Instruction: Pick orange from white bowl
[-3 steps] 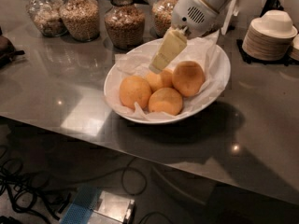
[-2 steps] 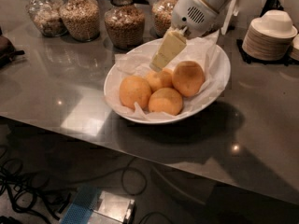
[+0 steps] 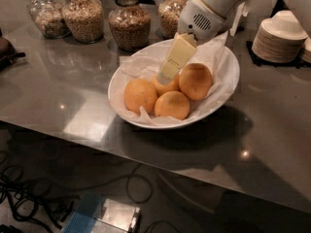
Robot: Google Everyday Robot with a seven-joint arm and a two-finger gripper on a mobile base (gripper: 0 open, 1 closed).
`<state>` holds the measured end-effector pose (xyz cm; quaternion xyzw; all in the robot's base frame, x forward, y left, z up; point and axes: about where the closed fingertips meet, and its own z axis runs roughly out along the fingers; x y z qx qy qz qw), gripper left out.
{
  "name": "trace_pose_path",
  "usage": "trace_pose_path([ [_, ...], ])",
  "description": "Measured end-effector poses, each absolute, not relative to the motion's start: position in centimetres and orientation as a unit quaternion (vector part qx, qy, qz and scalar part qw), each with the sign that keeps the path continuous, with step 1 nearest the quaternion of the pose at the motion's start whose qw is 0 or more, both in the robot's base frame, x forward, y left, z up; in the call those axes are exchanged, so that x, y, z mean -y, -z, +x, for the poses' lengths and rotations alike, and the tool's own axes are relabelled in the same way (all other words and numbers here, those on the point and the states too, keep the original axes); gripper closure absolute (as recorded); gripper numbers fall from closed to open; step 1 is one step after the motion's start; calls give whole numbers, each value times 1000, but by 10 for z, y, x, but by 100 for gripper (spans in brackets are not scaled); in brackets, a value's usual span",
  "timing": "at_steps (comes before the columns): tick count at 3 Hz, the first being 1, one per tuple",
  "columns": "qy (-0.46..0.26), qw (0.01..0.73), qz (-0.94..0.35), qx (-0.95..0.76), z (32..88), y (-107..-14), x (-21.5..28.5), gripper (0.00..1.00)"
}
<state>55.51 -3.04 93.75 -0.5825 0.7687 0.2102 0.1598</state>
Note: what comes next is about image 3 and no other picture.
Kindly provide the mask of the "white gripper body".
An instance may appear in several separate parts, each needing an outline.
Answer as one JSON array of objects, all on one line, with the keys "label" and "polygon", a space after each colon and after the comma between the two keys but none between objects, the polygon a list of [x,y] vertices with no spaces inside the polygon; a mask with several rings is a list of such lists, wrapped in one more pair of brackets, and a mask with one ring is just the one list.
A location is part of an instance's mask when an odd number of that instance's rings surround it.
[{"label": "white gripper body", "polygon": [[178,20],[180,34],[192,34],[196,40],[210,41],[225,24],[225,19],[215,13],[203,0],[189,0]]}]

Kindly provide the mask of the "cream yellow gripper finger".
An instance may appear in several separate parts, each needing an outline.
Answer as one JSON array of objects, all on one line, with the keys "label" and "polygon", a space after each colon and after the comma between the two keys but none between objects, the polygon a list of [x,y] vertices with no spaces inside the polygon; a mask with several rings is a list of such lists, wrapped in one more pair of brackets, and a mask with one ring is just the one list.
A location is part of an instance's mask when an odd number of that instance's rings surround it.
[{"label": "cream yellow gripper finger", "polygon": [[157,81],[160,84],[169,85],[195,52],[196,40],[193,35],[176,33],[157,74]]}]

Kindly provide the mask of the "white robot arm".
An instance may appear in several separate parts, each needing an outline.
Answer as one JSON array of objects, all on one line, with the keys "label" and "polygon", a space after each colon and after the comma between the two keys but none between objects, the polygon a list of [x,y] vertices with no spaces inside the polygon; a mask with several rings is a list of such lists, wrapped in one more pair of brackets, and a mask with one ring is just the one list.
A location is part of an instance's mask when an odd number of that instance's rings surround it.
[{"label": "white robot arm", "polygon": [[[225,28],[227,18],[247,0],[189,0],[181,11],[173,44],[167,52],[157,80],[168,85],[196,52],[196,46],[211,41]],[[311,0],[283,0],[302,28],[310,33]]]}]

